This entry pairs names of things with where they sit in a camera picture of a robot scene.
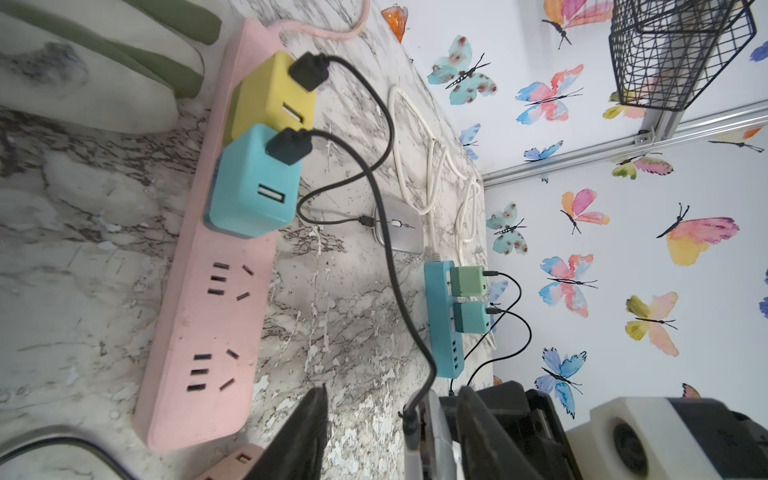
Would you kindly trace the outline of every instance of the cable connector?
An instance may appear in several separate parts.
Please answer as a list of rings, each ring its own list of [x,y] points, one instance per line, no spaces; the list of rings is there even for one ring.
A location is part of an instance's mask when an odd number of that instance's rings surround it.
[[[330,61],[325,54],[307,52],[288,67],[288,75],[304,90],[313,91],[328,80],[328,65]]]
[[[312,153],[312,137],[303,128],[299,131],[286,128],[272,137],[264,150],[270,157],[286,165],[293,165]]]
[[[364,227],[373,228],[376,225],[376,219],[369,217],[368,215],[360,215],[357,221],[359,221],[360,224],[362,224]]]

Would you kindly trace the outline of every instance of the marble countertop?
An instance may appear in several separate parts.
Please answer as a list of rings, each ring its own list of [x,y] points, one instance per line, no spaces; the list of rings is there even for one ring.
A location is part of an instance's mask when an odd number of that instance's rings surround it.
[[[318,228],[298,220],[281,230],[261,341],[253,402],[236,434],[166,455],[150,452],[131,416],[154,334],[164,279],[202,145],[223,47],[245,15],[265,25],[295,18],[346,30],[359,1],[221,0],[223,38],[198,47],[207,68],[198,98],[180,103],[178,128],[123,135],[60,124],[0,109],[0,442],[49,425],[94,435],[140,478],[187,480],[245,442],[266,445],[311,386],[329,391],[332,432],[324,478],[401,478],[397,412],[423,383],[426,363],[397,310],[384,250],[357,222]],[[386,98],[403,88],[449,146],[459,168],[476,174],[374,5],[359,38],[332,43],[289,33],[294,55],[324,51],[349,59]],[[340,68],[319,90],[316,127],[348,139],[371,163],[386,145],[386,123],[364,89]],[[396,141],[409,187],[423,204],[426,142],[402,101]],[[304,162],[300,193],[359,171],[333,144],[316,140]],[[382,191],[399,196],[390,157],[376,171]],[[453,223],[463,182],[442,173],[435,210],[437,251],[456,260]],[[365,180],[319,197],[325,211],[370,214]],[[484,219],[482,196],[478,222]],[[465,248],[485,264],[485,229]],[[411,314],[429,344],[424,255],[396,253]],[[465,348],[478,336],[464,335]],[[463,379],[490,358],[486,346],[467,361]],[[491,369],[476,377],[491,382]],[[433,387],[445,394],[447,382]],[[3,467],[3,478],[113,478],[66,447],[38,451]]]

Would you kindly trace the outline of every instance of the pink outlet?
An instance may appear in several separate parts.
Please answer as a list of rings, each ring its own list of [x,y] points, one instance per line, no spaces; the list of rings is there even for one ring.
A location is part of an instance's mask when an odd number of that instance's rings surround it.
[[[248,18],[230,39],[134,413],[155,452],[237,432],[250,412],[277,232],[240,239],[205,227],[234,87],[278,50]]]

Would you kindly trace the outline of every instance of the power plug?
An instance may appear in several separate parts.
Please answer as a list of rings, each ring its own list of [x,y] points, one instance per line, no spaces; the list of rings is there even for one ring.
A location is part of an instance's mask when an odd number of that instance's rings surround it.
[[[195,480],[243,480],[248,475],[264,449],[247,443],[209,468]]]
[[[454,266],[451,268],[451,290],[455,296],[483,296],[488,293],[488,282],[483,267]]]
[[[291,78],[288,71],[293,63],[288,52],[278,51],[235,88],[224,132],[225,146],[256,124],[275,131],[312,129],[317,92],[304,90]]]
[[[155,452],[231,435],[252,408],[278,233],[239,238],[211,230],[204,215],[233,89],[282,49],[251,17],[224,52],[134,412],[134,430]]]
[[[275,130],[257,124],[221,154],[206,217],[219,231],[258,238],[293,221],[302,164],[266,153],[275,136]]]
[[[491,317],[485,312],[485,302],[453,304],[456,330],[461,333],[487,333],[491,329]]]
[[[454,324],[456,297],[451,294],[452,260],[424,264],[429,339],[437,376],[455,379],[464,371],[464,344]]]

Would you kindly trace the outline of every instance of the blue usb charger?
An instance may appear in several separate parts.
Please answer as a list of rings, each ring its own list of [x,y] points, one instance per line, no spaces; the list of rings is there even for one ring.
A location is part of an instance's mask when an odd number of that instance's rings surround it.
[[[275,135],[256,124],[224,149],[205,219],[209,227],[256,238],[293,221],[302,162],[288,165],[267,155],[266,143]]]

